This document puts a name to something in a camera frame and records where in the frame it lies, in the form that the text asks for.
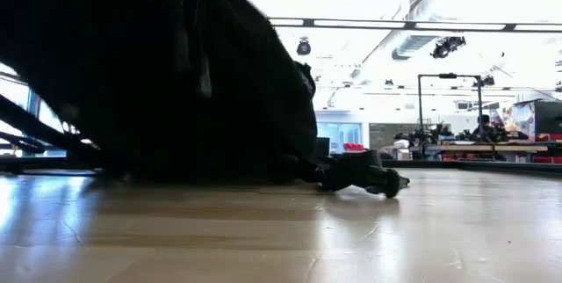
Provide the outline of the distant black robot arms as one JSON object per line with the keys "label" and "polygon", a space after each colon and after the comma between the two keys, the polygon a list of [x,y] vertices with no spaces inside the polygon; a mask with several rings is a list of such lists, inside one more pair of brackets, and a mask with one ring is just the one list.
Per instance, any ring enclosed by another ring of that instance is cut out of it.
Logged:
{"label": "distant black robot arms", "polygon": [[435,125],[429,125],[423,129],[415,129],[413,132],[408,134],[397,133],[393,139],[405,140],[407,141],[407,146],[409,148],[420,146],[423,144],[437,144],[441,136],[451,137],[454,134],[449,130],[448,126],[443,123],[438,123]]}

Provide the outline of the wooden workbench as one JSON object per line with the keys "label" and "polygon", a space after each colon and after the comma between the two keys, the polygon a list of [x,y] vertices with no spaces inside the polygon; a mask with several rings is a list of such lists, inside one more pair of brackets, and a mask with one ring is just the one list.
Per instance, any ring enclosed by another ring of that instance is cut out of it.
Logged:
{"label": "wooden workbench", "polygon": [[499,153],[537,153],[546,152],[550,149],[562,150],[562,143],[508,143],[508,144],[429,144],[419,147],[418,152],[499,152]]}

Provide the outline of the black station frame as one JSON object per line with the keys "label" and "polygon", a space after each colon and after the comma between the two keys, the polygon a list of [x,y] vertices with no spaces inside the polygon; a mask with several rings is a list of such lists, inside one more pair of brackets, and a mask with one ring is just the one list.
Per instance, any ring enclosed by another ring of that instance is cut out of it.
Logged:
{"label": "black station frame", "polygon": [[420,131],[424,131],[424,122],[423,122],[423,109],[422,109],[422,79],[424,77],[436,77],[440,79],[457,79],[460,77],[470,77],[474,78],[477,84],[477,94],[478,94],[478,103],[479,103],[479,117],[478,117],[478,130],[479,130],[479,142],[483,143],[485,141],[485,133],[484,133],[484,123],[483,123],[483,104],[482,104],[482,77],[480,75],[461,75],[455,73],[440,73],[440,74],[419,74],[417,76],[417,97],[418,97],[418,113],[419,113],[419,129]]}

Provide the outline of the person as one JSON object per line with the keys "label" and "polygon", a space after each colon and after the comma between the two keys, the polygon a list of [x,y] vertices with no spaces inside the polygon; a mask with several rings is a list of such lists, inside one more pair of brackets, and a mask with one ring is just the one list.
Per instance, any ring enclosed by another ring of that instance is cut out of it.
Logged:
{"label": "person", "polygon": [[475,141],[495,142],[495,127],[488,115],[478,117],[478,126],[472,132],[472,137]]}

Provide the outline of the black ceiling light cluster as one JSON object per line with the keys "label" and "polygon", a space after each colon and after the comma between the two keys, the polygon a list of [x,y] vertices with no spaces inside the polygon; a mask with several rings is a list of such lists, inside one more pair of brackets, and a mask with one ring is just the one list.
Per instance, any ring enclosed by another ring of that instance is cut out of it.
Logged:
{"label": "black ceiling light cluster", "polygon": [[457,51],[460,47],[465,45],[466,40],[464,36],[444,37],[436,42],[435,48],[430,55],[434,59],[444,59],[450,53]]}

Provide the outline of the black overhead crossbar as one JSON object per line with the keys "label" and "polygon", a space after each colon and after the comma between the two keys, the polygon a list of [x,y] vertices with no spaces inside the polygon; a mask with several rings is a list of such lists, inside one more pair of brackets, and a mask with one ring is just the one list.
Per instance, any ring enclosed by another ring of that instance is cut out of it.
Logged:
{"label": "black overhead crossbar", "polygon": [[466,23],[435,21],[393,21],[322,18],[269,18],[280,27],[371,29],[467,33],[562,33],[562,24],[549,23]]}

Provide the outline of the dark wall board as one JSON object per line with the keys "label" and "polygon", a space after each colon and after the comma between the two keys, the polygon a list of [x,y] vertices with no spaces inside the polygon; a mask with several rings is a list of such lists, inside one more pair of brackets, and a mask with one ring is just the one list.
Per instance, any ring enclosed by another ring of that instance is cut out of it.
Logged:
{"label": "dark wall board", "polygon": [[418,126],[413,123],[370,123],[369,143],[372,149],[382,149],[394,143],[396,134],[410,134]]}

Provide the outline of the black backpack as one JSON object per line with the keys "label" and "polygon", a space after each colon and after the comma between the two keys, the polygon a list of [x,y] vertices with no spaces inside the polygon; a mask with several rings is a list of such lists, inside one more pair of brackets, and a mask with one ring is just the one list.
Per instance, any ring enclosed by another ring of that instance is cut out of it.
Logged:
{"label": "black backpack", "polygon": [[311,69],[249,0],[0,0],[0,63],[74,132],[1,94],[0,120],[116,176],[408,183],[374,150],[318,152]]}

